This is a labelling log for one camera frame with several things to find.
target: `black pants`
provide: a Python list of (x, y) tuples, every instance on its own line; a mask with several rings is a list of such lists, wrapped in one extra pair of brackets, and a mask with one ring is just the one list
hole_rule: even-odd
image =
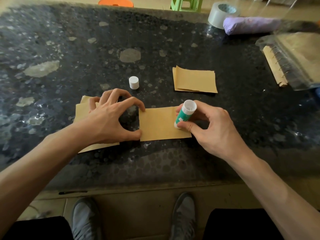
[[(7, 239), (73, 239), (62, 216), (15, 222), (4, 236)], [(263, 209), (215, 209), (211, 212), (203, 240), (207, 239), (283, 239)]]

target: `dark granite table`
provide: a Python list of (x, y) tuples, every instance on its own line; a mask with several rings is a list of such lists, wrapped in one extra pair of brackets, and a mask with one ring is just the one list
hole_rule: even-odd
[[(83, 95), (122, 88), (146, 108), (186, 99), (225, 108), (246, 143), (281, 176), (320, 174), (320, 107), (312, 91), (279, 88), (255, 45), (260, 35), (228, 37), (206, 17), (59, 3), (21, 4), (3, 13), (0, 167), (71, 124)], [(285, 23), (283, 29), (314, 25)], [(214, 70), (218, 94), (174, 91), (176, 65)], [(130, 90), (130, 76), (139, 77), (138, 90)], [(137, 129), (138, 109), (120, 121)], [(123, 142), (78, 154), (47, 189), (236, 179), (193, 137)]]

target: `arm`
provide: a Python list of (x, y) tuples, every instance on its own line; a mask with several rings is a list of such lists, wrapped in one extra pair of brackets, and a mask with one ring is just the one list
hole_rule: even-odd
[(320, 213), (249, 149), (226, 110), (195, 102), (197, 111), (191, 119), (208, 120), (208, 129), (191, 121), (179, 122), (178, 127), (189, 130), (207, 152), (225, 160), (239, 174), (285, 239), (318, 239)]
[[(128, 99), (117, 103), (119, 96)], [(32, 151), (0, 173), (0, 239), (50, 180), (83, 148), (95, 143), (139, 140), (141, 131), (125, 130), (119, 117), (132, 105), (144, 104), (121, 89), (89, 101), (82, 121), (47, 136)]]

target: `green glue stick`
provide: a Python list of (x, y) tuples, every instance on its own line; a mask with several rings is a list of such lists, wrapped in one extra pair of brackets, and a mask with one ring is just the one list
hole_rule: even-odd
[(177, 126), (180, 121), (188, 121), (191, 115), (196, 111), (197, 104), (192, 100), (186, 100), (183, 103), (183, 106), (177, 116), (176, 121), (174, 122), (174, 127), (177, 129), (181, 129)]

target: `gray sneaker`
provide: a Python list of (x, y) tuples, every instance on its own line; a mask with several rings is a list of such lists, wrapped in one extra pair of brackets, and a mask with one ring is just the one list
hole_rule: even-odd
[(71, 229), (74, 240), (102, 240), (100, 213), (92, 198), (81, 198), (75, 203)]
[(195, 237), (196, 210), (193, 196), (182, 193), (173, 209), (170, 240), (192, 240)]

